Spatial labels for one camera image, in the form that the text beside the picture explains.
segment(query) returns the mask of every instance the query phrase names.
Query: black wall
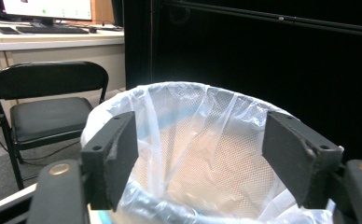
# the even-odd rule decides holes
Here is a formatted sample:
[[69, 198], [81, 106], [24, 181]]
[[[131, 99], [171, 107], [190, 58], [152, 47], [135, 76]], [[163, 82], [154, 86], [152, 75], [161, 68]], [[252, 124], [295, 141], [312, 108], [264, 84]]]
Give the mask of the black wall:
[[128, 89], [180, 80], [254, 96], [362, 159], [362, 36], [198, 10], [180, 24], [184, 13], [160, 9], [153, 73], [127, 67]]

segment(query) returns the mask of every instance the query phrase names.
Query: white plastic bag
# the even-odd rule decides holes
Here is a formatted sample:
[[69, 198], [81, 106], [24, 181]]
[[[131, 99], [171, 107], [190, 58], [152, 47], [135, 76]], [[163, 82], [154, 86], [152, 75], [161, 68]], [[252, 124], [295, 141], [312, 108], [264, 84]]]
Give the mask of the white plastic bag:
[[254, 97], [187, 82], [139, 86], [97, 106], [82, 146], [117, 114], [136, 115], [139, 158], [113, 220], [331, 223], [326, 210], [297, 208], [261, 156], [268, 110], [287, 113]]

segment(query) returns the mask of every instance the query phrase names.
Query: chair seat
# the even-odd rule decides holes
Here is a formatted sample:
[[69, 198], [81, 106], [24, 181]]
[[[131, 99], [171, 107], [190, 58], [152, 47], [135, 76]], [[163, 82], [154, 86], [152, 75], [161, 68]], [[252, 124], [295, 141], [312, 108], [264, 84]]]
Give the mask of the chair seat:
[[10, 109], [16, 144], [47, 136], [81, 132], [91, 104], [85, 98], [70, 97], [15, 105]]

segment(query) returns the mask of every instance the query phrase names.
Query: chair leg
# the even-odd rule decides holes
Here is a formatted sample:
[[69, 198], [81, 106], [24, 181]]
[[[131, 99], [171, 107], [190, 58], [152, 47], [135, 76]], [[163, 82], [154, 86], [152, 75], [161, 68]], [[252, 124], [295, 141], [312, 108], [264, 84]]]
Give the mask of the chair leg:
[[20, 164], [24, 164], [24, 160], [21, 157], [21, 152], [19, 150], [15, 150], [16, 151], [16, 158], [18, 159]]
[[23, 179], [21, 178], [21, 170], [19, 169], [17, 161], [17, 153], [13, 148], [8, 148], [10, 163], [12, 164], [13, 174], [15, 175], [16, 183], [18, 184], [18, 189], [24, 189]]

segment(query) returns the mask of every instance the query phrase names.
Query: black folding chair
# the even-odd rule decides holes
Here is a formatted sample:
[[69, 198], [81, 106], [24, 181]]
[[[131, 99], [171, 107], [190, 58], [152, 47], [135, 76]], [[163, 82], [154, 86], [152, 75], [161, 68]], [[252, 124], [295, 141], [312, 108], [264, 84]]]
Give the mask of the black folding chair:
[[0, 71], [0, 125], [19, 189], [25, 180], [20, 151], [79, 137], [92, 106], [81, 97], [41, 98], [12, 106], [9, 125], [2, 100], [102, 90], [100, 104], [107, 84], [103, 67], [89, 62], [20, 63]]

